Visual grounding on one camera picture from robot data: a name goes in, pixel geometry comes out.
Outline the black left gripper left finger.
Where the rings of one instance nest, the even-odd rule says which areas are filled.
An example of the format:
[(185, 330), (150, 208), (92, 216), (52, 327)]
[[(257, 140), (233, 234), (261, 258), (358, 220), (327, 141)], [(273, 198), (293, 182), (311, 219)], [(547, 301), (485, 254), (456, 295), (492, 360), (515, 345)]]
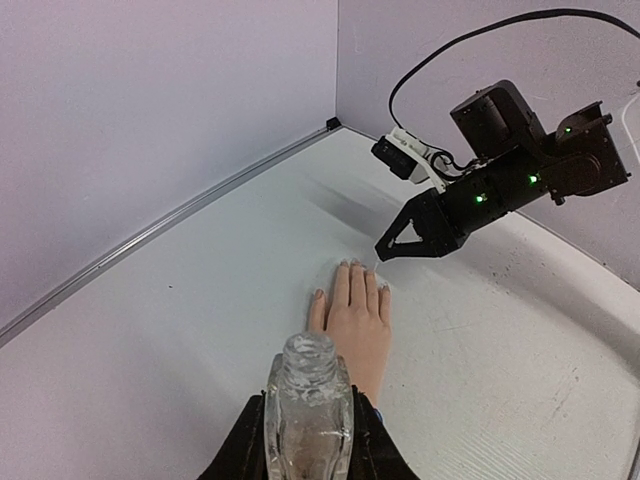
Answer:
[(266, 478), (264, 401), (264, 393), (249, 398), (214, 459), (198, 480)]

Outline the clear nail polish bottle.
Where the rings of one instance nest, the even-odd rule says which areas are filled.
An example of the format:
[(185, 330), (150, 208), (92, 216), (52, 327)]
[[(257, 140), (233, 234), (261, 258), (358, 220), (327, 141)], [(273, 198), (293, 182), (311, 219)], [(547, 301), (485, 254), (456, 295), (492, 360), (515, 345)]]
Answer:
[(346, 365), (325, 334), (289, 337), (272, 362), (264, 406), (270, 479), (345, 479), (354, 437)]

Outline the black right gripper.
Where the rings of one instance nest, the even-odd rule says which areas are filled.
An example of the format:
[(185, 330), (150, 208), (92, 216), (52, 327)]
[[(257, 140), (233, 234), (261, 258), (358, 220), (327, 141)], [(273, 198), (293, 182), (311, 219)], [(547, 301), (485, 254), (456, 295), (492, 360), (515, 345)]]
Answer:
[[(431, 188), (413, 197), (400, 210), (375, 244), (381, 261), (396, 258), (442, 258), (460, 249), (469, 236), (466, 225), (472, 211), (470, 194), (461, 190), (438, 194)], [(416, 240), (399, 242), (411, 227)]]

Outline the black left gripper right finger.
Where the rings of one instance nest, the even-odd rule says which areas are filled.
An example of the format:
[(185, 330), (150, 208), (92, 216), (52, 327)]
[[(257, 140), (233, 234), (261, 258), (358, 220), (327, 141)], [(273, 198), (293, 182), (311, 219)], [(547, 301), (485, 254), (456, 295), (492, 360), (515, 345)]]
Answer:
[(349, 480), (417, 480), (367, 396), (352, 387), (354, 436)]

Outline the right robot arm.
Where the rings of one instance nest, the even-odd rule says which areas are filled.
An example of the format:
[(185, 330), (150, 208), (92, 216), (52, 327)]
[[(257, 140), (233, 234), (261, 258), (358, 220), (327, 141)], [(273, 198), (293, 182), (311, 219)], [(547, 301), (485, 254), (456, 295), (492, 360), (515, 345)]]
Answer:
[(399, 127), (371, 149), (398, 178), (433, 184), (405, 203), (378, 240), (381, 261), (444, 257), (475, 231), (544, 195), (562, 205), (630, 177), (609, 130), (613, 118), (597, 102), (547, 133), (516, 86), (501, 80), (450, 115), (475, 155), (458, 176), (436, 167), (452, 161), (448, 153)]

